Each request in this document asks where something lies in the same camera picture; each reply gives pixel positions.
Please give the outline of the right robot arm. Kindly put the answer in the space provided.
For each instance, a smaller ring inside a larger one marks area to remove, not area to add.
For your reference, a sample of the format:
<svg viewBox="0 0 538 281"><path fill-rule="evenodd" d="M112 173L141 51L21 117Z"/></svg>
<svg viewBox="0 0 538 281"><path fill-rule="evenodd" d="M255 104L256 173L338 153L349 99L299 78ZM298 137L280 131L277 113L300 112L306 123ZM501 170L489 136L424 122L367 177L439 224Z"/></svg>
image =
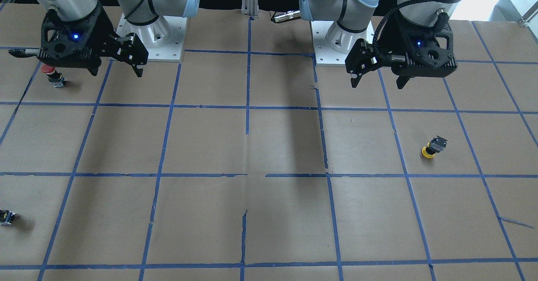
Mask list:
<svg viewBox="0 0 538 281"><path fill-rule="evenodd" d="M193 18L200 0L118 0L129 31L119 34L99 0L37 0L46 10L39 49L12 49L54 68L86 69L96 76L103 57L142 76L148 49L169 38L166 17Z"/></svg>

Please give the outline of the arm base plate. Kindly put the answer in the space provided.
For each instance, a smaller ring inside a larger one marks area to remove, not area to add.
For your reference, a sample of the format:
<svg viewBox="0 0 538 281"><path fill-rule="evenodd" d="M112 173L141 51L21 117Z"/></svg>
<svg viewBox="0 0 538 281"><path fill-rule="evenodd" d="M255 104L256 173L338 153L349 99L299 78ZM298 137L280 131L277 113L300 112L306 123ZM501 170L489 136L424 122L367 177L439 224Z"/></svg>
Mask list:
<svg viewBox="0 0 538 281"><path fill-rule="evenodd" d="M363 38L371 43L374 35L371 22L359 33L345 31L335 21L311 21L311 30L317 66L344 67L355 42Z"/></svg>
<svg viewBox="0 0 538 281"><path fill-rule="evenodd" d="M148 50L149 62L181 62L188 18L160 16L153 24L135 26L121 15L116 33L134 32Z"/></svg>

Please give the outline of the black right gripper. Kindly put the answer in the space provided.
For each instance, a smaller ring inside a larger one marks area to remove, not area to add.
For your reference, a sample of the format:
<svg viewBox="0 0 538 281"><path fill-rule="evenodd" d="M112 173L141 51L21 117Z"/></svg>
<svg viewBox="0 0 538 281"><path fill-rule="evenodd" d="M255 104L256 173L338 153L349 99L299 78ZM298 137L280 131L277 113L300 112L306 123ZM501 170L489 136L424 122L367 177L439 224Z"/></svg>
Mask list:
<svg viewBox="0 0 538 281"><path fill-rule="evenodd" d="M141 78L148 51L134 32L125 36L116 34L101 3L88 16L75 21L63 21L55 9L48 9L37 55L40 62L53 67L86 69L97 76L102 57L127 63Z"/></svg>

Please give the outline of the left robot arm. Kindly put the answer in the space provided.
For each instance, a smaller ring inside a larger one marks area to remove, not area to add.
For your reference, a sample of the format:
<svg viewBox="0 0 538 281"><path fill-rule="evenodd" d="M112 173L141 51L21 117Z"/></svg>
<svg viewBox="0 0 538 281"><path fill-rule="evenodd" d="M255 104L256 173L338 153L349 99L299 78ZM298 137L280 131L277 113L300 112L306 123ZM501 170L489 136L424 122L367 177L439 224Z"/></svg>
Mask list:
<svg viewBox="0 0 538 281"><path fill-rule="evenodd" d="M380 0L298 0L306 21L331 21L338 32L352 35L342 46L332 38L332 47L347 55L346 70L351 85L357 87L362 76L382 67L398 75L402 89L414 77L446 77L457 70L454 36L448 24L459 0L398 0L393 13L385 14L371 42L358 35L367 30Z"/></svg>

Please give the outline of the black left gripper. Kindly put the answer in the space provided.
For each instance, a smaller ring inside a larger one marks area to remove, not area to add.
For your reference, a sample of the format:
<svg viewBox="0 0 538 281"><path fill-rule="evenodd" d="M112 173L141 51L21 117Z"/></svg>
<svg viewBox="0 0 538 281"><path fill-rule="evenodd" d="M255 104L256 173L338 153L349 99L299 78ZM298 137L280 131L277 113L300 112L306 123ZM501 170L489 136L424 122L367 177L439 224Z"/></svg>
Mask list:
<svg viewBox="0 0 538 281"><path fill-rule="evenodd" d="M446 77L455 72L458 65L448 21L448 13L442 11L432 27L423 27L397 11L375 40L369 43L360 38L348 53L345 66L352 88L358 86L358 78L381 67L390 67L398 75L399 90L411 77Z"/></svg>

